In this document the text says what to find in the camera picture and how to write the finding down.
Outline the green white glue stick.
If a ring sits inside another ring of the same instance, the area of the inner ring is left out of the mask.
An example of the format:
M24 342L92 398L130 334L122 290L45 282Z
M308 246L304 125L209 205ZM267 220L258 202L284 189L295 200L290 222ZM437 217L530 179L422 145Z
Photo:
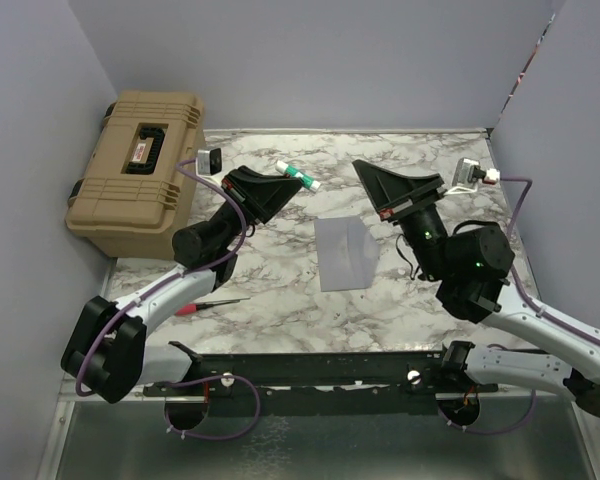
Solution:
M284 161L278 160L275 164L275 169L283 175L300 180L304 188L311 192L316 193L321 187L321 183L318 180Z

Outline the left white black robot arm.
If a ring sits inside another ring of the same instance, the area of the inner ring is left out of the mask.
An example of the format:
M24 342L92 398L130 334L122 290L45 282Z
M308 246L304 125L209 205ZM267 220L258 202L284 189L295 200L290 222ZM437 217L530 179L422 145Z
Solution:
M78 396L116 403L147 384L194 392L201 380L196 354L177 341L148 347L148 337L180 308L224 285L250 229L271 220L303 187L289 174L263 175L246 166L220 184L201 183L224 202L210 219L173 235L175 267L131 294L96 296L84 305L61 358Z

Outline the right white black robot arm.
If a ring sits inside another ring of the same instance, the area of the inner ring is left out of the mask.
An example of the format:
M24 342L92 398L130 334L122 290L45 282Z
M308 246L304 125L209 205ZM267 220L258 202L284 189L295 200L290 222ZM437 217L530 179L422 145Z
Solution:
M518 285L509 236L496 222L469 220L448 231L436 204L440 175L409 177L363 160L353 167L374 210L402 230L437 300L454 318L517 336L539 352L454 341L439 367L449 390L505 384L560 395L600 418L600 329L529 296Z

